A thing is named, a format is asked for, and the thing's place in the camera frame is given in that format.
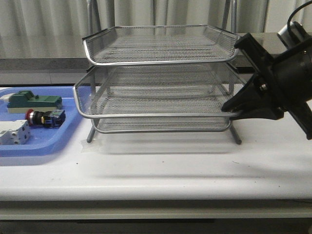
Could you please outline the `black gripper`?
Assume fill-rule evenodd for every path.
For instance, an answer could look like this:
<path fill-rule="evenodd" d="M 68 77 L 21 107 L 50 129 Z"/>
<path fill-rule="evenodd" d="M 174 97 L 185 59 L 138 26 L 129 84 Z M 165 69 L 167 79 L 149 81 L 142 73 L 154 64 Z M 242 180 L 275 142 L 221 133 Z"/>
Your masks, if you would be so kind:
<path fill-rule="evenodd" d="M 254 67 L 253 76 L 226 101 L 223 112 L 238 112 L 231 120 L 262 118 L 279 120 L 288 112 L 312 138 L 312 38 L 305 37 L 277 57 L 272 57 L 247 33 L 235 47 Z"/>

